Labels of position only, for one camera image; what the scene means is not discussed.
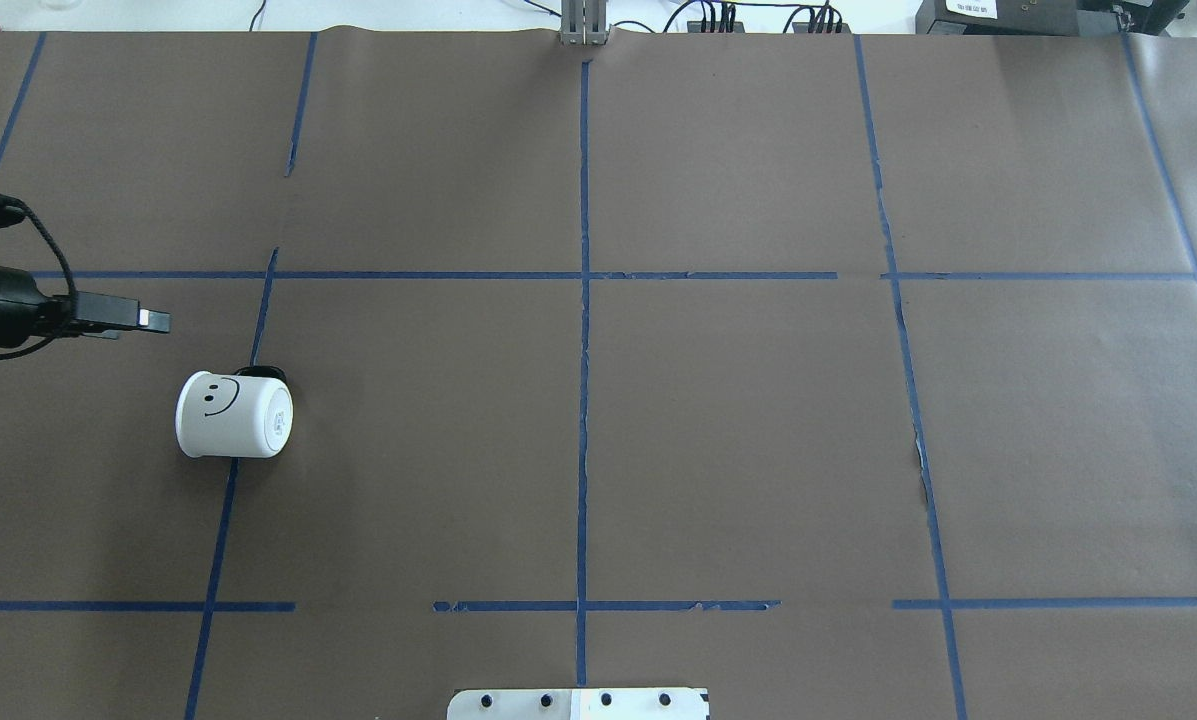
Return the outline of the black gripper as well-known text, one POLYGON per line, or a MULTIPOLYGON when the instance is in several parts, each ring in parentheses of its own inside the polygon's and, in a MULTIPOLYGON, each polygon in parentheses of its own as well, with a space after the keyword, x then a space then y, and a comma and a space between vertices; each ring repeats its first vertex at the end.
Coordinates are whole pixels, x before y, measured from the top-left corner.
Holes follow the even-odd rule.
POLYGON ((73 315, 69 295, 45 295, 30 273, 0 266, 0 348, 51 337, 68 324, 71 338, 119 340, 121 332, 169 334, 170 315, 136 299, 90 292, 78 292, 73 315))

